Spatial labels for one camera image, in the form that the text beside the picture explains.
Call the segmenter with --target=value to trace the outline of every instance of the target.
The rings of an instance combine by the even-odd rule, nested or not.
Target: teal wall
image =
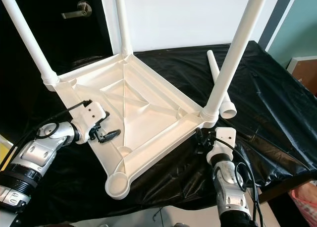
[[[317,56],[317,0],[295,0],[268,53],[283,67],[292,57]]]

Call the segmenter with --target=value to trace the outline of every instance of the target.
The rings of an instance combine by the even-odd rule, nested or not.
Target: yellow object
[[[9,149],[4,144],[0,143],[0,162],[2,162],[8,151]]]
[[[9,149],[12,147],[12,143],[7,141],[3,136],[0,135],[0,162],[5,158],[6,154],[8,153]]]

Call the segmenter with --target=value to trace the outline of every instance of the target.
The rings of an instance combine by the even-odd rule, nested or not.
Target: black surface
[[[6,186],[17,190],[25,195],[31,195],[35,190],[35,187],[27,182],[26,180],[21,180],[20,177],[14,175],[5,175],[6,173],[1,173],[0,175],[0,185]]]
[[[207,50],[221,67],[229,45],[136,53],[199,105],[212,89]],[[229,88],[238,114],[219,126],[237,129],[237,149],[250,161],[258,184],[316,173],[317,100],[255,42],[249,42]],[[57,94],[41,90],[29,123],[63,109]],[[132,183],[129,195],[114,201],[105,193],[106,174],[88,145],[63,148],[21,215],[36,226],[131,213],[174,205],[200,209],[215,204],[211,167],[191,138]],[[34,218],[34,213],[41,213]]]
[[[243,211],[226,211],[220,216],[221,227],[258,227]]]
[[[309,227],[297,206],[287,193],[268,202],[280,227]]]
[[[101,0],[85,0],[92,15],[63,19],[80,0],[16,0],[46,59],[57,74],[112,55]],[[42,86],[41,75],[0,0],[0,134],[24,132]]]

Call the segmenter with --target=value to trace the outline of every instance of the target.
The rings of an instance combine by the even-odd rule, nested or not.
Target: wire
[[[52,132],[50,132],[49,134],[47,134],[47,135],[43,135],[43,136],[40,136],[40,135],[35,135],[35,138],[37,138],[37,139],[46,139],[46,138],[49,138],[49,137],[51,137],[53,134],[55,134],[55,132],[58,130],[58,128],[59,128],[59,123],[58,122],[53,122],[55,125],[56,125],[56,127],[53,129],[53,131]]]
[[[159,209],[160,220],[162,221],[162,226],[164,227],[163,217],[162,217],[162,208]]]
[[[161,217],[162,225],[164,226],[164,224],[163,224],[163,218],[162,218],[162,212],[161,212],[162,209],[163,209],[163,207],[160,207],[160,208],[158,209],[158,211],[155,212],[155,214],[152,216],[152,220],[155,222],[155,221],[156,221],[156,220],[155,220],[155,217],[156,217],[157,214],[160,212],[160,217]]]
[[[15,158],[16,154],[18,154],[21,149],[23,148],[23,144],[25,142],[25,140],[31,135],[32,132],[34,131],[37,131],[41,126],[43,126],[44,124],[47,124],[48,122],[50,122],[51,120],[53,119],[56,119],[58,117],[60,117],[61,115],[69,112],[70,110],[72,109],[75,109],[77,107],[79,107],[80,105],[84,105],[84,106],[87,106],[88,104],[90,104],[92,102],[92,100],[88,100],[88,101],[82,101],[68,109],[65,109],[64,111],[62,112],[59,112],[53,116],[51,116],[50,118],[44,120],[43,122],[41,122],[40,124],[38,124],[37,126],[33,127],[29,132],[27,133],[24,133],[22,135],[22,137],[18,140],[18,142],[16,142],[11,148],[10,150],[8,151],[8,153],[6,154],[5,158],[3,159],[3,161],[1,162],[0,164],[0,170],[3,168],[4,164],[6,163],[6,161],[9,159],[9,157],[11,156],[12,152],[14,151],[14,149],[17,147],[17,149],[15,150],[15,152],[13,153],[11,159],[10,159],[10,162]],[[50,137],[52,134],[54,134],[56,132],[56,130],[53,132],[51,132],[48,136]]]
[[[237,154],[239,156],[239,158],[245,164],[245,166],[246,166],[246,168],[248,170],[248,173],[249,173],[249,175],[251,177],[251,181],[253,183],[253,186],[252,186],[252,189],[253,189],[253,221],[254,222],[256,221],[256,214],[257,214],[257,211],[258,211],[259,217],[260,217],[260,224],[261,224],[261,227],[263,227],[263,217],[262,217],[262,213],[261,213],[261,210],[260,210],[260,204],[259,204],[259,198],[258,198],[258,191],[257,191],[257,187],[256,187],[256,182],[255,182],[254,175],[253,175],[253,173],[251,171],[251,168],[249,167],[247,161],[244,159],[242,154],[240,154],[235,148],[233,148],[227,142],[225,142],[225,141],[223,141],[221,139],[218,139],[217,137],[215,137],[212,134],[210,134],[209,136],[211,136],[214,140],[216,140],[216,141],[226,145],[228,148],[230,148],[235,154]]]
[[[239,167],[239,165],[244,165],[245,166],[244,163],[238,163],[236,165],[236,167],[234,168],[234,175],[235,175],[235,177],[237,179],[237,183],[238,183],[238,186],[239,186],[240,190],[243,191],[243,192],[246,192],[247,191],[247,187],[245,186],[244,183],[242,184],[244,187],[242,187],[240,182],[239,182],[239,179],[238,179],[238,167]]]

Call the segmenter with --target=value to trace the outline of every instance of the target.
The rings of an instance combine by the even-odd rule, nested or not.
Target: wrinkled plastic
[[[229,45],[135,55],[203,107],[213,86],[210,49],[221,68]],[[41,92],[30,124],[64,109],[57,94]],[[237,115],[220,119],[217,126],[236,128],[236,148],[250,162],[257,184],[315,175],[317,99],[255,42],[249,42],[228,93]],[[191,137],[135,180],[125,199],[116,201],[106,195],[106,174],[87,144],[62,148],[21,219],[26,226],[36,226],[166,205],[192,210],[215,205],[211,167],[198,150]]]

